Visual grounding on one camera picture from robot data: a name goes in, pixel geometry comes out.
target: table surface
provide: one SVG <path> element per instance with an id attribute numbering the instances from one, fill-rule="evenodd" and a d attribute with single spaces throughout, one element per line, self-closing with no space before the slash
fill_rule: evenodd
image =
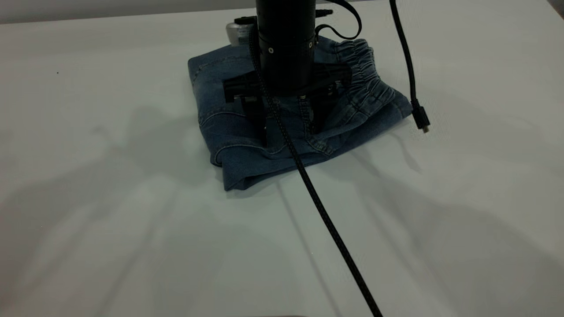
<path id="1" fill-rule="evenodd" d="M 321 199 L 385 316 L 563 316 L 564 20 L 399 3 L 431 132 L 308 168 Z M 408 94 L 388 2 L 354 6 Z M 297 173 L 209 164 L 187 60 L 252 13 L 0 25 L 0 316 L 369 315 Z"/>

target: silver metal object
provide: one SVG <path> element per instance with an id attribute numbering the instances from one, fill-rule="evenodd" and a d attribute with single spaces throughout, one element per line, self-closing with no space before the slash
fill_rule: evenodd
<path id="1" fill-rule="evenodd" d="M 249 35 L 251 30 L 251 24 L 249 25 L 239 25 L 236 23 L 229 23 L 225 27 L 227 31 L 227 37 L 229 38 L 229 43 L 231 46 L 246 45 L 249 43 Z"/>

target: white wall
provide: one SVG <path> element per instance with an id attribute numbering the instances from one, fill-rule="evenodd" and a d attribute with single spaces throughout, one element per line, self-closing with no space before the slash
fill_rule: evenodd
<path id="1" fill-rule="evenodd" d="M 0 0 L 0 23 L 254 7 L 255 0 Z"/>

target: folded jeans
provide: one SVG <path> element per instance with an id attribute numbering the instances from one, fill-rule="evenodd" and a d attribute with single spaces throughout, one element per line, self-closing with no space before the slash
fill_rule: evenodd
<path id="1" fill-rule="evenodd" d="M 308 99 L 275 98 L 304 165 L 327 161 L 358 147 L 411 114 L 407 98 L 380 79 L 373 50 L 365 40 L 338 43 L 321 37 L 315 62 L 347 63 L 352 69 L 352 83 L 337 86 L 338 102 L 319 130 L 312 128 Z M 241 100 L 225 101 L 223 81 L 253 70 L 248 47 L 223 47 L 190 59 L 188 68 L 200 130 L 211 154 L 210 162 L 223 169 L 226 191 L 244 190 L 296 169 L 267 108 L 265 147 L 246 117 Z"/>

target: black cord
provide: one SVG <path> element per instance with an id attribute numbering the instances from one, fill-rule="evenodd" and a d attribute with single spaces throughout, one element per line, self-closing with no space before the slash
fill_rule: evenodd
<path id="1" fill-rule="evenodd" d="M 402 22 L 399 20 L 398 6 L 395 0 L 390 0 L 391 14 L 394 17 L 395 29 L 398 30 L 399 41 L 402 43 L 403 55 L 406 57 L 407 72 L 409 73 L 409 92 L 411 94 L 411 106 L 413 107 L 413 119 L 417 124 L 417 128 L 422 129 L 423 132 L 429 132 L 429 118 L 425 112 L 425 108 L 419 105 L 417 100 L 417 92 L 415 90 L 415 72 L 413 71 L 413 63 L 411 62 L 411 53 L 409 53 L 409 46 L 407 45 L 406 35 L 403 33 Z"/>
<path id="2" fill-rule="evenodd" d="M 329 218 L 327 211 L 325 211 L 325 207 L 323 207 L 323 204 L 321 203 L 321 200 L 319 199 L 319 196 L 315 191 L 313 184 L 311 183 L 310 177 L 307 175 L 303 162 L 300 159 L 299 154 L 296 151 L 296 148 L 294 147 L 294 144 L 292 143 L 292 140 L 290 138 L 290 135 L 288 134 L 288 131 L 286 130 L 286 127 L 284 126 L 284 123 L 282 122 L 282 119 L 280 117 L 280 108 L 278 104 L 273 101 L 272 96 L 268 92 L 264 78 L 262 77 L 262 73 L 261 73 L 261 64 L 258 58 L 257 42 L 258 42 L 258 30 L 257 30 L 257 25 L 254 24 L 250 34 L 249 49 L 250 49 L 250 55 L 253 59 L 254 69 L 257 73 L 258 80 L 261 83 L 262 94 L 266 99 L 268 108 L 270 112 L 273 114 L 274 119 L 276 120 L 278 128 L 280 129 L 280 132 L 282 133 L 282 136 L 284 138 L 284 142 L 286 143 L 286 146 L 288 146 L 288 149 L 292 154 L 292 158 L 296 163 L 296 167 L 298 168 L 299 174 L 301 175 L 303 182 L 306 185 L 307 191 L 310 193 L 311 199 L 313 200 L 315 206 L 317 207 L 317 210 L 319 211 L 319 215 L 321 216 L 323 222 L 327 226 L 327 230 L 329 230 L 329 233 L 331 234 L 333 241 L 335 241 L 335 244 L 339 248 L 339 251 L 343 256 L 343 259 L 347 263 L 347 266 L 349 267 L 349 270 L 351 271 L 351 274 L 354 280 L 356 281 L 356 284 L 358 285 L 360 292 L 364 296 L 364 299 L 366 300 L 366 303 L 368 304 L 368 307 L 370 308 L 372 315 L 374 317 L 382 317 L 382 313 L 380 312 L 378 305 L 374 301 L 372 294 L 370 294 L 370 290 L 368 289 L 368 286 L 364 282 L 364 279 L 360 274 L 360 271 L 356 267 L 356 264 L 352 256 L 350 255 L 349 250 L 345 246 L 345 243 L 341 239 L 341 236 L 339 235 L 333 222 Z"/>
<path id="3" fill-rule="evenodd" d="M 354 17 L 356 18 L 356 22 L 358 23 L 358 32 L 353 37 L 346 37 L 346 36 L 342 36 L 332 26 L 330 26 L 328 24 L 320 24 L 315 28 L 315 38 L 317 38 L 319 36 L 319 31 L 321 31 L 322 29 L 325 29 L 325 28 L 329 28 L 333 32 L 335 32 L 335 34 L 337 36 L 339 36 L 342 39 L 356 39 L 360 35 L 360 32 L 362 31 L 362 20 L 360 18 L 360 15 L 356 11 L 356 9 L 354 9 L 354 7 L 352 5 L 350 5 L 348 2 L 346 2 L 345 0 L 326 0 L 326 1 L 335 3 L 336 5 L 340 5 L 340 6 L 344 7 L 345 9 L 349 10 L 354 15 Z"/>

